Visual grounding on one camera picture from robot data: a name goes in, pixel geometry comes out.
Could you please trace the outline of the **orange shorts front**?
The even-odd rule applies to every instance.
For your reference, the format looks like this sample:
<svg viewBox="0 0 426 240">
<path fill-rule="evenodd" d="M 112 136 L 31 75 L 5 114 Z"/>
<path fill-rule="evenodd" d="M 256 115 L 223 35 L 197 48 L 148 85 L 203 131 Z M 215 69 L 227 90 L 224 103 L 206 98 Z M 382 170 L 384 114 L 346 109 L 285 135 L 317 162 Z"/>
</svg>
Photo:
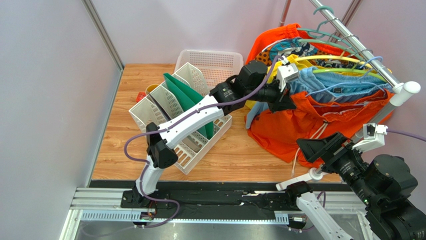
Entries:
<svg viewBox="0 0 426 240">
<path fill-rule="evenodd" d="M 391 99 L 394 93 L 377 90 L 358 100 L 338 103 L 319 103 L 307 92 L 291 95 L 296 105 L 294 110 L 271 112 L 253 106 L 245 117 L 248 135 L 263 149 L 281 160 L 298 163 L 307 168 L 317 168 L 322 160 L 309 163 L 296 141 L 298 139 L 325 138 L 336 132 L 346 137 L 353 136 L 368 123 Z"/>
</svg>

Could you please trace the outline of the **light blue wire hanger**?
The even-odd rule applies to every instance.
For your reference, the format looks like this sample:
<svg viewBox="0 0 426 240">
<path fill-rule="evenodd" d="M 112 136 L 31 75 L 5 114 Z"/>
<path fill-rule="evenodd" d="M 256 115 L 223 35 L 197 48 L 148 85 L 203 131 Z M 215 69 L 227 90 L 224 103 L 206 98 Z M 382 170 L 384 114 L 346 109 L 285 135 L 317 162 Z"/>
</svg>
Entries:
<svg viewBox="0 0 426 240">
<path fill-rule="evenodd" d="M 392 92 L 391 86 L 373 76 L 359 73 L 328 72 L 314 74 L 312 66 L 301 69 L 300 77 L 291 84 L 291 94 L 304 93 L 318 103 L 348 103 L 370 97 L 375 93 Z"/>
</svg>

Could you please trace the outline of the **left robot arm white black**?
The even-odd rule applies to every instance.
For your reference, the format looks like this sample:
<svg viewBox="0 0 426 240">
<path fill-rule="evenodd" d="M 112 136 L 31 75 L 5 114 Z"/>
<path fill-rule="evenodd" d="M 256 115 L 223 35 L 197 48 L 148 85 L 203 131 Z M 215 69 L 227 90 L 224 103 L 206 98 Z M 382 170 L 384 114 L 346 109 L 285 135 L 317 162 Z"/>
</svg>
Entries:
<svg viewBox="0 0 426 240">
<path fill-rule="evenodd" d="M 125 156 L 145 165 L 132 190 L 123 193 L 124 203 L 143 208 L 161 202 L 151 195 L 156 191 L 164 169 L 178 161 L 175 147 L 198 129 L 241 109 L 246 101 L 266 103 L 272 112 L 295 109 L 290 99 L 290 82 L 299 77 L 299 70 L 293 63 L 285 63 L 277 68 L 272 82 L 268 82 L 275 66 L 275 61 L 267 67 L 252 60 L 238 74 L 218 83 L 209 94 L 179 116 L 160 125 L 149 123 L 144 133 L 128 139 L 123 149 Z M 140 137 L 145 137 L 147 142 L 145 159 L 128 153 L 128 145 Z"/>
</svg>

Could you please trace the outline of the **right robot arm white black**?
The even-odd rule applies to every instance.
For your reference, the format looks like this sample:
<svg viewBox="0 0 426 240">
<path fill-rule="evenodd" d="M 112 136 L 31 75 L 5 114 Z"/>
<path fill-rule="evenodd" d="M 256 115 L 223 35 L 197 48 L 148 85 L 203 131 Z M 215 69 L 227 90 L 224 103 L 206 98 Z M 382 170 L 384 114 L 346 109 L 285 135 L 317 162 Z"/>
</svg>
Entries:
<svg viewBox="0 0 426 240">
<path fill-rule="evenodd" d="M 321 159 L 321 170 L 338 174 L 358 196 L 379 239 L 426 238 L 426 215 L 409 201 L 418 181 L 404 158 L 379 154 L 367 163 L 362 151 L 340 132 L 321 139 L 300 138 L 296 144 L 308 162 Z"/>
</svg>

